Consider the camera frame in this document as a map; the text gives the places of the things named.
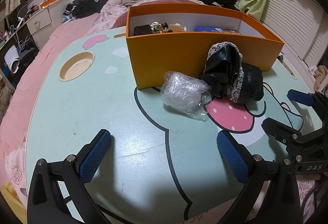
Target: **open cardboard box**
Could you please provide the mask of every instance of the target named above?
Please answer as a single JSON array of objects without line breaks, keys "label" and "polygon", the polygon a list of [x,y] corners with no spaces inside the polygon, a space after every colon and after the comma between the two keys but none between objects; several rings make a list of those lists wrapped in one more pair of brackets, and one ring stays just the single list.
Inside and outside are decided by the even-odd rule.
[{"label": "open cardboard box", "polygon": [[[134,27],[153,22],[181,24],[187,32],[133,36]],[[197,26],[238,30],[239,34],[193,32]],[[199,4],[149,4],[130,7],[126,41],[137,88],[162,85],[166,71],[198,78],[213,44],[234,43],[243,62],[270,70],[284,43],[252,17],[235,10]]]}]

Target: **clear plastic bag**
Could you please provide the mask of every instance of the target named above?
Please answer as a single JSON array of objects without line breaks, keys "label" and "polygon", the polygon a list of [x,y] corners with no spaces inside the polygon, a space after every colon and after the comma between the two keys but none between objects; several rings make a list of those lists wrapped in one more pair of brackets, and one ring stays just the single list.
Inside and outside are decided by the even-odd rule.
[{"label": "clear plastic bag", "polygon": [[203,105],[211,100],[206,82],[189,77],[180,72],[168,71],[164,74],[161,88],[163,103],[193,118],[204,120]]}]

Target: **cartoon table top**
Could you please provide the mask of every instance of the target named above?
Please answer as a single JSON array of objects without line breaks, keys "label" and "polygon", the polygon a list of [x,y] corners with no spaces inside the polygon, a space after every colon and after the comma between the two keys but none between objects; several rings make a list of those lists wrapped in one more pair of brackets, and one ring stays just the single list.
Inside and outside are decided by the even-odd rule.
[{"label": "cartoon table top", "polygon": [[[300,113],[306,120],[303,134],[321,127],[311,108],[288,100],[289,89],[309,89],[297,72],[293,79],[278,61],[263,73],[266,84],[260,102],[241,107],[227,98],[215,98],[205,107],[209,116],[205,122],[169,112],[157,88],[136,89],[125,37],[113,38],[121,30],[72,43],[50,69],[28,131],[28,188],[38,159],[54,162],[76,154],[104,128],[113,136],[112,145],[92,182],[86,184],[91,197],[135,224],[179,223],[242,189],[216,146],[221,128],[229,129],[252,154],[281,160],[285,147],[261,128],[266,117],[300,129]],[[96,55],[92,66],[78,78],[61,82],[60,67],[86,48]],[[68,196],[65,185],[60,186]],[[69,208],[81,219],[72,203]]]}]

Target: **pink bed sheet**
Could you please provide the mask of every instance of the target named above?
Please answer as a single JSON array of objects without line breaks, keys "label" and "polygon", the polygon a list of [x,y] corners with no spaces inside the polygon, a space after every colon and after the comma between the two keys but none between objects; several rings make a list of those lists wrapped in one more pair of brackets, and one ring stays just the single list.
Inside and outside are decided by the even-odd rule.
[{"label": "pink bed sheet", "polygon": [[22,143],[34,104],[51,65],[65,47],[82,38],[93,27],[97,16],[94,14],[60,25],[22,76],[0,125],[0,186],[8,180],[4,160]]}]

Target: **blue gripper pad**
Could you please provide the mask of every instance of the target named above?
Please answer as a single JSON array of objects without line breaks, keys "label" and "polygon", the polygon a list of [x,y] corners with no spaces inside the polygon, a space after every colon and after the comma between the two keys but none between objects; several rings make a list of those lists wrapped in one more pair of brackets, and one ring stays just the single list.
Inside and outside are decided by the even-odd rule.
[{"label": "blue gripper pad", "polygon": [[111,136],[109,131],[105,131],[94,148],[91,149],[87,157],[83,160],[79,168],[81,183],[85,184],[92,181],[101,161],[110,147]]},{"label": "blue gripper pad", "polygon": [[218,149],[227,161],[238,182],[246,185],[249,180],[249,168],[224,131],[216,139]]},{"label": "blue gripper pad", "polygon": [[307,93],[302,93],[296,90],[289,90],[287,97],[290,101],[294,101],[308,107],[314,106],[314,100],[312,96]]}]

